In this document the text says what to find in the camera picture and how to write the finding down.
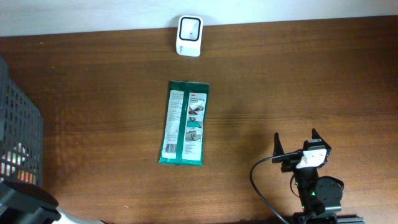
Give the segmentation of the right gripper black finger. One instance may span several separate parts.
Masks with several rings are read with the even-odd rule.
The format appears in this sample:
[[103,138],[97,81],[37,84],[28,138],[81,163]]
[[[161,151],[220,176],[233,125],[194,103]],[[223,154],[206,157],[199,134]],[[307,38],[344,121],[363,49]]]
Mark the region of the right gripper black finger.
[[315,128],[312,129],[312,139],[321,139],[322,137],[318,134]]
[[273,156],[281,156],[281,155],[284,155],[284,150],[280,142],[279,133],[275,133]]

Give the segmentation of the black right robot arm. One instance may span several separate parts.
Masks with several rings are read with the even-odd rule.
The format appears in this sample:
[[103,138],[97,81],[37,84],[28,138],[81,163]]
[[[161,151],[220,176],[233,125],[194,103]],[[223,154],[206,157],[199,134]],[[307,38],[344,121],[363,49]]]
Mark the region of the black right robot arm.
[[303,148],[285,153],[279,139],[274,134],[273,163],[281,164],[281,172],[293,173],[298,197],[303,212],[295,213],[295,223],[364,223],[364,218],[357,216],[339,217],[343,198],[343,181],[318,175],[318,169],[328,162],[331,146],[312,129],[312,138],[304,141]]

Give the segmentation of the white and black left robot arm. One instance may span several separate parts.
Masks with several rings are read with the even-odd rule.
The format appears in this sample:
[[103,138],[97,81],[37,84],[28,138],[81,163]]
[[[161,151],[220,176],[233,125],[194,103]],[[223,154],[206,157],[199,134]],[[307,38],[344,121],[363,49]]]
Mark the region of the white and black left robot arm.
[[58,201],[40,187],[4,180],[1,182],[1,224],[105,224],[63,211]]

